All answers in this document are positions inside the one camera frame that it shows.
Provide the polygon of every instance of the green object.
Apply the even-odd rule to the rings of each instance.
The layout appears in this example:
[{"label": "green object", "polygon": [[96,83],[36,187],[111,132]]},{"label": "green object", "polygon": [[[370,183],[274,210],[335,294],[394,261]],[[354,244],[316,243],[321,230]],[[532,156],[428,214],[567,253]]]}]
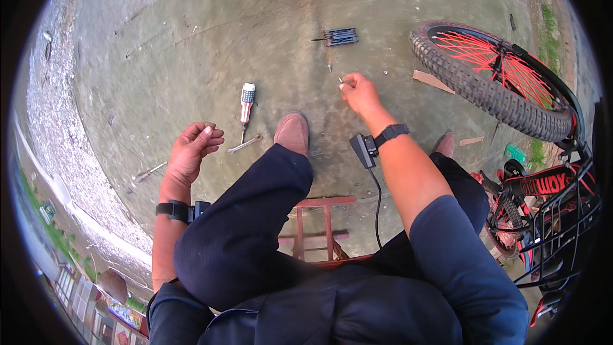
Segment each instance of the green object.
[{"label": "green object", "polygon": [[504,150],[504,155],[508,158],[514,158],[515,160],[520,162],[520,164],[523,166],[528,165],[528,158],[527,158],[526,152],[524,152],[523,150],[520,150],[515,145],[512,145],[512,144],[507,145],[506,149]]}]

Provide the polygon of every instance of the wrench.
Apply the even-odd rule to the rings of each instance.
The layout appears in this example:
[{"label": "wrench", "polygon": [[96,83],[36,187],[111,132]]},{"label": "wrench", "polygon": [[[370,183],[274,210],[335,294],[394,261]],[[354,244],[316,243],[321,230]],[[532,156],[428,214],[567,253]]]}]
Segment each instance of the wrench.
[{"label": "wrench", "polygon": [[234,148],[230,148],[228,150],[228,153],[233,154],[234,152],[236,152],[237,150],[240,150],[241,148],[244,148],[250,144],[253,144],[254,142],[259,142],[260,140],[262,140],[262,135],[258,134],[256,137],[254,137],[253,139],[249,140],[249,142],[244,142],[243,144],[241,144],[240,146],[234,147]]}]

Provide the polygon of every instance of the black cable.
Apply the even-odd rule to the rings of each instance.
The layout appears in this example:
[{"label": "black cable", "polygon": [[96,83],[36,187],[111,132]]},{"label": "black cable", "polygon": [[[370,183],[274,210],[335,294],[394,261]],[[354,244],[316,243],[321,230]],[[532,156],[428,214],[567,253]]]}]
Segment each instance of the black cable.
[{"label": "black cable", "polygon": [[375,181],[375,184],[377,185],[377,189],[379,190],[379,199],[377,200],[377,211],[375,212],[375,235],[377,236],[377,244],[379,245],[379,249],[381,249],[381,239],[379,239],[379,207],[381,206],[381,186],[379,185],[379,182],[377,181],[377,178],[375,177],[375,174],[373,173],[372,169],[370,168],[367,168],[367,169],[368,169],[368,173],[370,173],[371,177]]}]

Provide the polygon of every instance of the person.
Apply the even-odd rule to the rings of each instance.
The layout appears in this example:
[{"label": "person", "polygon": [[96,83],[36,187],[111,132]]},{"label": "person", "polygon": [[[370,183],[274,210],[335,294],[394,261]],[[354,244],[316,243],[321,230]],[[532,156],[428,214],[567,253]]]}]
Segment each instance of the person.
[{"label": "person", "polygon": [[[372,81],[343,81],[343,100],[373,136],[397,124]],[[197,122],[177,138],[161,203],[191,204],[201,160],[224,141],[215,127]],[[324,272],[277,251],[313,181],[307,121],[288,113],[274,145],[194,222],[157,215],[150,343],[524,343],[528,306],[479,239],[487,197],[451,159],[454,143],[445,134],[430,157],[409,134],[382,144],[404,230],[369,259]]]}]

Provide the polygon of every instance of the american flag screwdriver handle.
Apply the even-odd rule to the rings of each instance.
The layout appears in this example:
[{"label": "american flag screwdriver handle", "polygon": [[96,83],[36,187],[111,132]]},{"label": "american flag screwdriver handle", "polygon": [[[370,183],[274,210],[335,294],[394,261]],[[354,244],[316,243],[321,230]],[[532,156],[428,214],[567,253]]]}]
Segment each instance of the american flag screwdriver handle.
[{"label": "american flag screwdriver handle", "polygon": [[243,84],[243,93],[240,96],[240,122],[243,123],[243,133],[240,137],[240,143],[245,142],[245,131],[249,124],[249,113],[251,113],[251,106],[253,105],[253,98],[256,94],[256,85],[252,82],[246,82]]}]

